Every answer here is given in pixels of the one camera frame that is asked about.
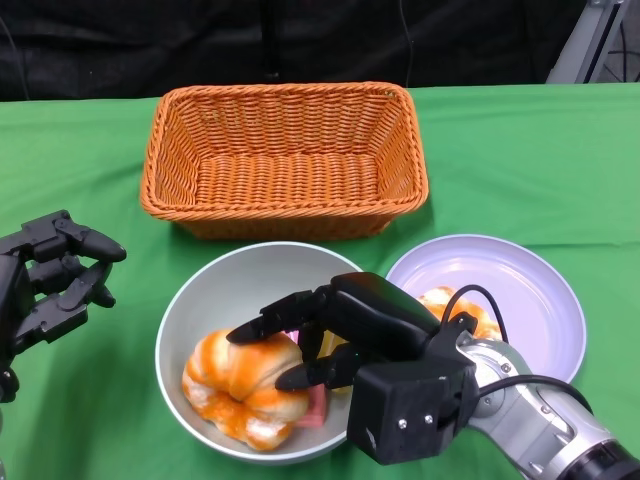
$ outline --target gray bowl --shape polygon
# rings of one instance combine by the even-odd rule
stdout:
[[[182,392],[182,371],[200,339],[238,326],[290,293],[315,289],[331,277],[360,269],[329,250],[274,242],[235,250],[214,260],[183,285],[164,314],[156,340],[156,375],[169,409],[202,443],[240,460],[286,465],[310,460],[346,439],[351,394],[329,394],[321,428],[296,428],[273,452],[256,452],[200,418]]]

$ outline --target plate rim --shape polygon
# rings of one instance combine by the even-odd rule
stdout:
[[[396,262],[393,264],[393,266],[387,272],[387,275],[385,276],[385,278],[387,280],[391,281],[391,279],[389,277],[391,277],[391,275],[398,268],[398,266],[402,262],[404,262],[405,259],[407,257],[409,257],[409,255],[411,255],[415,251],[417,251],[417,250],[419,250],[421,248],[424,248],[425,246],[430,245],[430,244],[446,242],[446,241],[450,241],[450,240],[454,240],[454,239],[458,239],[458,238],[471,239],[471,240],[473,240],[473,239],[490,240],[490,241],[493,241],[493,242],[496,242],[496,243],[501,243],[501,244],[508,245],[509,247],[515,248],[516,250],[520,250],[521,252],[532,256],[534,259],[536,259],[537,261],[542,263],[543,266],[545,266],[553,275],[555,275],[558,278],[558,280],[560,280],[560,282],[564,285],[564,287],[569,292],[569,295],[571,296],[571,298],[575,302],[576,306],[578,307],[578,313],[580,314],[580,326],[582,327],[582,332],[584,334],[584,342],[582,342],[582,346],[580,347],[580,355],[579,355],[579,358],[578,358],[578,362],[577,362],[576,366],[573,368],[573,370],[571,371],[571,374],[569,375],[568,379],[562,379],[562,380],[565,380],[565,381],[567,381],[569,383],[572,382],[575,379],[575,377],[578,374],[578,372],[580,371],[580,368],[582,367],[582,364],[584,362],[584,356],[585,356],[586,350],[587,350],[588,332],[587,332],[587,322],[586,322],[586,319],[585,319],[585,316],[584,316],[584,311],[582,309],[582,305],[580,304],[580,301],[578,300],[578,297],[576,296],[575,292],[573,291],[573,288],[571,288],[571,285],[569,285],[569,282],[567,282],[567,280],[560,274],[560,272],[558,272],[553,267],[553,265],[551,265],[549,262],[547,262],[540,255],[536,254],[535,252],[532,252],[528,248],[525,248],[522,245],[518,245],[517,243],[510,242],[509,240],[505,240],[503,238],[498,238],[498,237],[492,237],[490,235],[480,235],[480,234],[473,234],[473,233],[461,233],[461,234],[455,234],[455,235],[444,235],[442,237],[436,237],[436,238],[433,238],[431,240],[427,240],[426,242],[422,242],[421,244],[416,245],[411,250],[406,252],[398,260],[396,260]]]

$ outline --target green table cover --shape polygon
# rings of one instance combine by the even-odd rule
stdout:
[[[386,274],[415,245],[480,233],[532,249],[575,290],[588,325],[575,385],[640,456],[640,85],[413,90],[430,200],[382,235],[331,248]],[[113,310],[40,344],[13,366],[0,458],[9,480],[520,478],[493,445],[463,432],[439,458],[378,466],[350,445],[305,464],[265,468],[225,457],[172,417],[154,344],[179,287],[244,245],[202,243],[138,203],[156,99],[0,105],[0,235],[66,208],[128,250]]]

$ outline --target wicker basket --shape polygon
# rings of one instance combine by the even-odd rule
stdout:
[[[322,241],[379,233],[427,192],[409,94],[344,83],[168,93],[140,197],[199,238]]]

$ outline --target black backdrop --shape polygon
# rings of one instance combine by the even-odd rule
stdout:
[[[273,0],[280,81],[405,84],[399,0]],[[544,82],[585,0],[403,0],[411,86]],[[0,0],[32,98],[263,83],[258,0]],[[0,30],[0,100],[24,98]]]

